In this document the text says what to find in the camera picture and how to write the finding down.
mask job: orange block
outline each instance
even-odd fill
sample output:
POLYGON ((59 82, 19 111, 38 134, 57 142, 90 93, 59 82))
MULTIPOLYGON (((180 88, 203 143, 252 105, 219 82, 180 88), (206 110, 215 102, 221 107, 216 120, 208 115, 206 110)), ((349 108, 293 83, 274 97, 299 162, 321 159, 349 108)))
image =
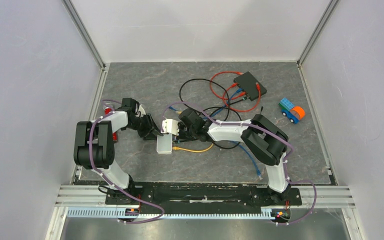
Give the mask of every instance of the orange block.
POLYGON ((294 106, 290 113, 293 114, 298 120, 303 119, 303 117, 306 115, 306 111, 300 106, 294 106))

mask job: white enclosure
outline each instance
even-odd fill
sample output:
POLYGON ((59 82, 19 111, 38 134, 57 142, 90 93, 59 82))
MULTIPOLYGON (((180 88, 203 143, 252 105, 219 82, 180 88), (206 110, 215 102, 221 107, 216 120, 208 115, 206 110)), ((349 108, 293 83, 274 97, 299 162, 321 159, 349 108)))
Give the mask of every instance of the white enclosure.
POLYGON ((303 64, 336 175, 384 239, 384 1, 341 1, 303 64))
POLYGON ((335 176, 384 239, 378 0, 0 0, 0 239, 45 238, 104 64, 173 61, 299 61, 335 176))
POLYGON ((59 0, 0 0, 0 239, 41 240, 100 68, 59 0))
POLYGON ((329 0, 73 0, 106 62, 296 61, 329 0))

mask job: gray marble mat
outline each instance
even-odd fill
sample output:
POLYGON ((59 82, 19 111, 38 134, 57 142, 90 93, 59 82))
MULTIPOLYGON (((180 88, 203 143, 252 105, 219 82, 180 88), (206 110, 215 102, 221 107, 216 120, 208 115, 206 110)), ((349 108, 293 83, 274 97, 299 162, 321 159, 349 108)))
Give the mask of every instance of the gray marble mat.
MULTIPOLYGON (((251 72, 264 87, 267 94, 261 98, 260 106, 264 106, 262 114, 274 122, 288 136, 296 152, 290 156, 288 170, 295 180, 310 179, 316 184, 329 184, 326 162, 310 113, 303 84, 293 62, 132 62, 111 63, 105 86, 103 99, 121 101, 122 98, 134 98, 144 105, 147 113, 151 113, 157 125, 161 124, 164 108, 179 101, 179 88, 185 81, 193 78, 209 79, 221 71, 251 72), (282 98, 288 98, 295 105, 306 111, 306 116, 298 124, 292 124, 281 113, 278 106, 282 98)), ((224 74, 215 82, 225 88, 233 83, 233 74, 224 74)), ((217 93, 223 91, 214 87, 217 93)), ((183 91, 185 101, 193 102, 207 108, 222 105, 204 81, 188 83, 183 91)), ((249 100, 235 105, 238 109, 248 109, 255 104, 249 100)), ((175 106, 184 110, 182 105, 175 106)), ((242 113, 242 119, 250 119, 259 113, 260 107, 242 113)), ((217 115, 222 119, 226 110, 217 115)), ((178 119, 177 114, 168 111, 168 118, 178 119)), ((229 115, 230 121, 237 116, 229 115)), ((207 152, 191 153, 176 150, 170 155, 156 152, 156 141, 143 141, 133 130, 119 132, 119 142, 115 145, 115 161, 129 173, 135 181, 162 182, 222 182, 222 183, 267 183, 268 178, 262 163, 257 161, 263 179, 257 177, 256 170, 239 147, 224 150, 213 147, 207 152)), ((210 145, 208 142, 185 142, 179 147, 202 150, 210 145)), ((231 146, 229 142, 220 145, 231 146)), ((81 180, 99 180, 99 176, 83 169, 81 180)))

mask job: red cable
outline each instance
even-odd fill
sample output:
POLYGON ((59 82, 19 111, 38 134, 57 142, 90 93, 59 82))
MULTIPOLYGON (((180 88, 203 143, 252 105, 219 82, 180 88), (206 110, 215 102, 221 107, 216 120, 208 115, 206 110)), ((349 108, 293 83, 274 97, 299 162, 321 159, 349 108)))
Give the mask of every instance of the red cable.
MULTIPOLYGON (((210 78, 210 80, 209 80, 209 89, 211 90, 211 92, 212 92, 217 98, 219 98, 219 99, 221 99, 221 100, 228 100, 227 98, 224 97, 224 96, 225 96, 224 94, 223 94, 223 96, 219 96, 219 95, 217 95, 217 93, 213 90, 213 86, 211 86, 211 83, 213 82, 214 78, 217 77, 217 76, 220 75, 220 74, 237 74, 237 75, 242 75, 242 72, 239 72, 239 71, 221 71, 221 72, 218 72, 218 73, 214 74, 214 76, 212 76, 212 77, 210 78)), ((236 97, 232 98, 231 100, 240 98, 241 96, 243 96, 243 94, 242 94, 242 95, 239 95, 239 96, 236 96, 236 97)))
POLYGON ((230 106, 226 103, 226 100, 225 100, 225 98, 224 98, 225 95, 226 95, 226 92, 227 92, 227 91, 225 91, 225 92, 223 93, 223 98, 222 98, 222 100, 223 100, 224 105, 229 106, 229 108, 230 108, 231 110, 234 110, 234 111, 239 112, 239 113, 247 113, 247 112, 250 112, 251 110, 255 109, 255 108, 258 106, 258 104, 260 103, 260 98, 261 98, 261 89, 260 89, 260 85, 258 84, 258 82, 255 84, 255 86, 256 86, 256 88, 257 88, 257 90, 258 90, 258 99, 257 99, 257 103, 256 103, 252 108, 250 108, 250 109, 248 109, 248 110, 240 110, 240 109, 236 109, 236 108, 230 107, 230 106))

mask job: yellow cable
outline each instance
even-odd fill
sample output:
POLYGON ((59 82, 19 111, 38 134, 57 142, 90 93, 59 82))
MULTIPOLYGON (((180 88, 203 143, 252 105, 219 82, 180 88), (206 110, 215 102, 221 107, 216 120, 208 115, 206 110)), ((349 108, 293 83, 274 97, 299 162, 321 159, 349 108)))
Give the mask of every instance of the yellow cable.
POLYGON ((204 149, 204 150, 191 150, 191 149, 187 149, 187 148, 181 148, 178 146, 174 146, 173 150, 183 150, 183 151, 187 151, 187 152, 191 152, 191 153, 203 153, 203 152, 210 150, 210 148, 212 148, 213 146, 214 146, 214 143, 211 143, 211 145, 207 149, 204 149))

